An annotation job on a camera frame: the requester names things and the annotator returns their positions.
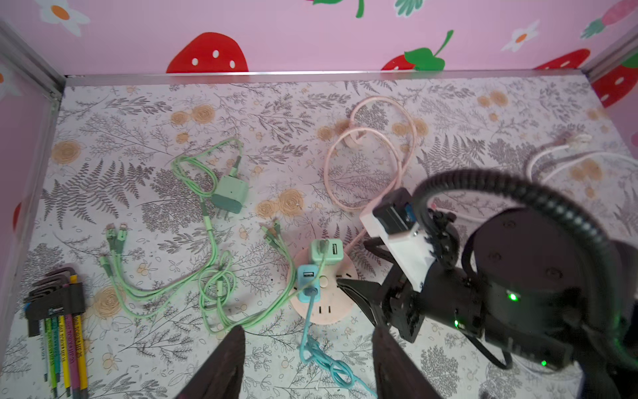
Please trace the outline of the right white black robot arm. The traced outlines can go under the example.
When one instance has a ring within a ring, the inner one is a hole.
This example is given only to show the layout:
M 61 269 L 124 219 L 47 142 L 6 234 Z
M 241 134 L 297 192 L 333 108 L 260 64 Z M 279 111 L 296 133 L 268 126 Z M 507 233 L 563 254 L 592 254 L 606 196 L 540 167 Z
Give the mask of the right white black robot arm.
M 446 171 L 385 195 L 362 215 L 365 248 L 391 263 L 382 283 L 337 279 L 375 326 L 380 397 L 435 397 L 398 345 L 425 319 L 480 351 L 552 371 L 577 363 L 582 398 L 637 395 L 637 250 L 579 204 L 500 171 Z

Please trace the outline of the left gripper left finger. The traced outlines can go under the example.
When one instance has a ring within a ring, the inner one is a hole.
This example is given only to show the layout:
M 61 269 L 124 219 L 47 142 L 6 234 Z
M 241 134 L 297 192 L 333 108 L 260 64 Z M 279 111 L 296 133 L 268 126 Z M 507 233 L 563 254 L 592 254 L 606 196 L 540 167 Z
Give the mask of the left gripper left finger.
M 235 326 L 176 398 L 239 398 L 244 378 L 245 354 L 245 331 L 241 326 Z

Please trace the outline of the light green usb charger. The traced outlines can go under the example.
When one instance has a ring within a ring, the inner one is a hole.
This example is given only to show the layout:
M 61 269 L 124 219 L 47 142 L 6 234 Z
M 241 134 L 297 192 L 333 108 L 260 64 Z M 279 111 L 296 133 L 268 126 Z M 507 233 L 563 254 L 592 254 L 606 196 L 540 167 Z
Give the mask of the light green usb charger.
M 340 239 L 315 239 L 309 249 L 309 260 L 316 265 L 339 264 L 344 257 L 344 246 Z

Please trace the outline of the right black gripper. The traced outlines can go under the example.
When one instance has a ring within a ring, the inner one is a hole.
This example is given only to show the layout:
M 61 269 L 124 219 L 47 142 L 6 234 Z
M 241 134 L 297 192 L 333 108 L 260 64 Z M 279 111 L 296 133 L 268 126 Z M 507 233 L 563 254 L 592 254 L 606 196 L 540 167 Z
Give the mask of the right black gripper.
M 482 298 L 462 269 L 446 269 L 435 262 L 427 273 L 422 291 L 416 292 L 390 251 L 382 247 L 381 239 L 369 239 L 364 247 L 391 263 L 383 282 L 337 279 L 337 287 L 374 326 L 394 328 L 408 342 L 415 342 L 425 319 L 470 337 L 483 336 Z

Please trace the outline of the round pink power socket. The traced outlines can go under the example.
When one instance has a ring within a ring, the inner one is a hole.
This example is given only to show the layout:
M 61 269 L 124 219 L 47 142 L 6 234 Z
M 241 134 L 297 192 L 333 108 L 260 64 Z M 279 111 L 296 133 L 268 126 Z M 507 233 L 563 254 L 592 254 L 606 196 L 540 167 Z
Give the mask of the round pink power socket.
M 309 248 L 302 249 L 294 256 L 295 267 L 309 264 Z M 326 266 L 320 276 L 319 300 L 313 305 L 310 317 L 312 324 L 336 324 L 350 315 L 357 306 L 355 302 L 337 287 L 337 279 L 359 279 L 355 264 L 346 254 L 342 262 Z M 309 304 L 300 302 L 298 295 L 290 301 L 292 308 L 304 319 L 307 316 Z

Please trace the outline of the teal blue usb charger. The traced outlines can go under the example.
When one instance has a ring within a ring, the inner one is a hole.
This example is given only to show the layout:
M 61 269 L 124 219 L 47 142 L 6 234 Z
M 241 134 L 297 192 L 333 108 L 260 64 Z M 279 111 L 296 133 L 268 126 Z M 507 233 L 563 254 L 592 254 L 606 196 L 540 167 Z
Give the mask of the teal blue usb charger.
M 320 300 L 320 268 L 317 265 L 304 264 L 297 268 L 297 291 L 297 298 L 302 304 Z

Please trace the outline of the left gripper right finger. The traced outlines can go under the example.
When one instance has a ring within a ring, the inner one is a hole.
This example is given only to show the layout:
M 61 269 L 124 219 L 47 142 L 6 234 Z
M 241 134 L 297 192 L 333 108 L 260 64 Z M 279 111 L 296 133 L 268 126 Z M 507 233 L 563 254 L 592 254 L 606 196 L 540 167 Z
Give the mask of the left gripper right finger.
M 375 327 L 372 346 L 376 393 L 379 399 L 441 398 L 388 329 Z

